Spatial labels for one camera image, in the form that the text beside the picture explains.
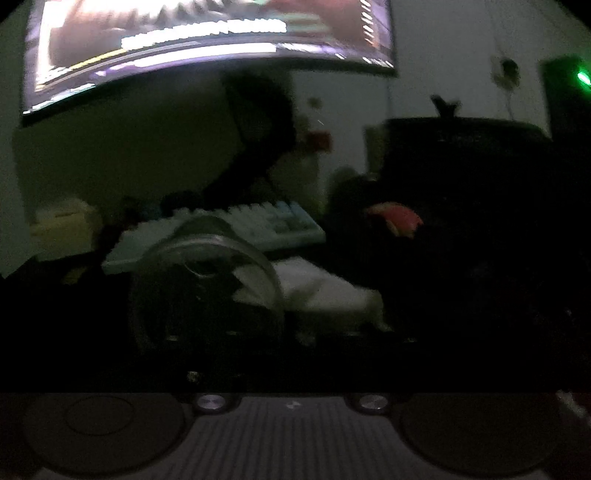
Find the curved monitor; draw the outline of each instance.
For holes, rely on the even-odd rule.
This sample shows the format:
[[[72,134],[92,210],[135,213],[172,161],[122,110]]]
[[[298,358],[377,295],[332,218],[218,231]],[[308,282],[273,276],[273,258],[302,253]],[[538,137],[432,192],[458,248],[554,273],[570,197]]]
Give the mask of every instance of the curved monitor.
[[[388,0],[34,0],[23,113],[186,63],[291,58],[393,70],[390,19]]]

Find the striped surface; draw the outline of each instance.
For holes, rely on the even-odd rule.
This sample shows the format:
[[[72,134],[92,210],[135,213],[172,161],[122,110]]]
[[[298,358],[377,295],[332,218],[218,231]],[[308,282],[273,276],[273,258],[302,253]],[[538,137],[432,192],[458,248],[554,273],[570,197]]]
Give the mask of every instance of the striped surface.
[[[35,480],[66,477],[48,470]],[[352,411],[340,397],[246,397],[199,418],[169,457],[126,480],[458,480],[409,450],[388,420]],[[541,471],[520,477],[550,480]]]

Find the led light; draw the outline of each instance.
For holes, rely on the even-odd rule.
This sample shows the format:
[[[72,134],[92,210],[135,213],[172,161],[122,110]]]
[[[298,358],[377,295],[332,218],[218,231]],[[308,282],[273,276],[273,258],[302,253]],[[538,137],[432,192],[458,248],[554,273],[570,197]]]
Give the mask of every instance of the led light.
[[[577,74],[577,77],[578,77],[578,78],[579,78],[579,80],[580,80],[581,82],[583,82],[585,85],[587,85],[587,86],[591,86],[591,78],[589,78],[589,75],[587,75],[586,73],[584,73],[584,72],[579,72],[579,73]]]

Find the keyboard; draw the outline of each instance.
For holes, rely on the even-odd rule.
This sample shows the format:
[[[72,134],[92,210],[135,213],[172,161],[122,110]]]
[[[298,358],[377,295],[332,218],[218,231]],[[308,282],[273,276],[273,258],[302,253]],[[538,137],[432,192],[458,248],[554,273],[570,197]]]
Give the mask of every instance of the keyboard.
[[[119,242],[102,263],[105,274],[132,271],[142,255],[153,245],[174,233],[185,221],[196,216],[215,215],[234,232],[262,252],[323,243],[324,230],[296,202],[238,205],[228,210],[175,210],[170,218],[140,223],[121,234]]]

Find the red object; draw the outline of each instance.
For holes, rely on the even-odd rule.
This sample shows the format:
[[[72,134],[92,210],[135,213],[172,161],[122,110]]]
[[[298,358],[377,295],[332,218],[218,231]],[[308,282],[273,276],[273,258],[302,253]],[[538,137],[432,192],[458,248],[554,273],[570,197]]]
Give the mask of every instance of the red object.
[[[372,215],[382,216],[396,236],[414,237],[414,232],[423,220],[410,208],[399,203],[380,203],[368,209]]]

